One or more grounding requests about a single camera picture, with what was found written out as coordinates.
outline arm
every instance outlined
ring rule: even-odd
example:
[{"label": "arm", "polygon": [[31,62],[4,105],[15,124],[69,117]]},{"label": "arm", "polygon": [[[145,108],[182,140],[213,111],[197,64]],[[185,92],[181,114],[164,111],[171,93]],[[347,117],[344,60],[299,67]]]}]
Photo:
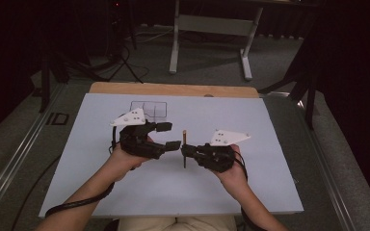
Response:
[{"label": "arm", "polygon": [[[147,158],[132,156],[117,145],[104,165],[65,203],[87,199],[103,193],[113,182],[121,180],[132,167],[139,167]],[[98,201],[61,211],[45,218],[36,230],[83,230]]]},{"label": "arm", "polygon": [[[232,148],[240,153],[237,145]],[[233,167],[223,173],[214,172],[221,180],[226,191],[239,202],[249,219],[257,226],[265,230],[287,230],[260,202],[251,187],[248,185],[245,173],[242,167],[236,162]]]}]

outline human hand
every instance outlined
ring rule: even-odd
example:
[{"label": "human hand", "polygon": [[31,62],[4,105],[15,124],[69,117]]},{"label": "human hand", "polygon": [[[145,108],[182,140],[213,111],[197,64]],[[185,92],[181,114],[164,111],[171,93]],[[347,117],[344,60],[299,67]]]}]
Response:
[{"label": "human hand", "polygon": [[[236,152],[235,158],[241,161],[242,158],[240,156],[239,146],[232,144],[231,147]],[[228,169],[227,171],[222,173],[217,171],[213,172],[221,180],[221,183],[226,191],[236,200],[243,196],[244,193],[251,191],[243,167],[237,162],[234,162],[232,168]]]},{"label": "human hand", "polygon": [[121,149],[121,145],[118,143],[102,168],[107,171],[108,174],[114,176],[112,180],[116,182],[121,180],[129,170],[140,167],[143,162],[148,160],[149,158],[126,153]]}]

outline person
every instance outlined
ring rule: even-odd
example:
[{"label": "person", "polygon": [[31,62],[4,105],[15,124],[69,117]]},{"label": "person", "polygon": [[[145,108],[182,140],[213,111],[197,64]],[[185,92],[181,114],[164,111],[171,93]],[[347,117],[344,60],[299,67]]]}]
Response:
[{"label": "person", "polygon": [[[240,153],[237,145],[232,148]],[[124,152],[119,144],[104,165],[84,183],[65,203],[91,198],[105,192],[109,186],[121,180],[130,169],[140,167],[147,158],[133,156]],[[225,172],[213,172],[223,184],[225,190],[239,202],[249,219],[264,230],[282,231],[287,228],[281,224],[260,202],[248,185],[242,167],[234,164]],[[84,230],[96,208],[98,201],[81,207],[62,210],[45,218],[37,231],[44,230]],[[193,217],[193,218],[122,218],[119,230],[228,230],[234,231],[236,225],[233,216]]]}]

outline forearm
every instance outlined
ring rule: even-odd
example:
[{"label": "forearm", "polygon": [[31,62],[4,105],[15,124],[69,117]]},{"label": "forearm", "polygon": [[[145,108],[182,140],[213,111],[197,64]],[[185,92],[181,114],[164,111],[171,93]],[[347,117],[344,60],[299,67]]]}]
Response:
[{"label": "forearm", "polygon": [[254,192],[249,189],[244,189],[235,195],[235,199],[242,206],[243,210],[249,219],[257,226],[269,230],[287,230],[261,203]]},{"label": "forearm", "polygon": [[[100,169],[84,185],[82,185],[65,203],[75,202],[97,196],[107,190],[114,182],[107,176],[108,172]],[[98,201],[63,210],[46,218],[37,230],[84,230],[89,221]]]}]

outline gray carpet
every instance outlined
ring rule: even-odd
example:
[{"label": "gray carpet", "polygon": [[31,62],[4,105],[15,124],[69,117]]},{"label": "gray carpet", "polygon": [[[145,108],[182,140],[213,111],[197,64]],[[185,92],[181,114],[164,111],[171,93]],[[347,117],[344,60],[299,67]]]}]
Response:
[{"label": "gray carpet", "polygon": [[[140,42],[138,50],[130,49],[129,62],[134,71],[148,83],[252,86],[267,87],[280,80],[301,45],[300,40],[256,38],[250,52],[253,80],[246,82],[239,63],[238,49],[244,40],[236,38],[226,43],[198,43],[192,35],[182,35],[179,48],[178,72],[170,75],[169,65],[172,40],[160,37]],[[107,77],[116,70],[113,67],[99,73]],[[11,230],[16,215],[21,211],[15,230],[33,230],[40,222],[38,212],[44,200],[57,162],[62,154],[68,133],[72,127],[83,96],[93,82],[75,71],[72,79],[62,88],[61,95],[49,109],[49,113],[68,114],[66,125],[44,125],[31,146],[23,164],[0,200],[0,230]],[[113,82],[132,82],[133,76],[126,67],[122,68]],[[280,91],[289,91],[292,85]],[[316,150],[311,136],[317,138],[322,148],[331,175],[334,178],[356,230],[370,230],[370,190],[357,167],[351,149],[345,141],[339,126],[330,114],[322,93],[316,97],[313,118],[314,132],[303,125],[302,114],[285,97],[265,97],[272,122],[286,156],[293,177],[297,180],[304,212],[296,215],[277,215],[291,230],[343,230],[339,216],[331,203],[330,191],[326,187],[323,172],[319,167]],[[10,160],[36,121],[40,100],[28,97],[0,125],[0,172]],[[40,179],[40,175],[53,163]],[[103,230],[109,219],[92,219],[86,230]]]}]

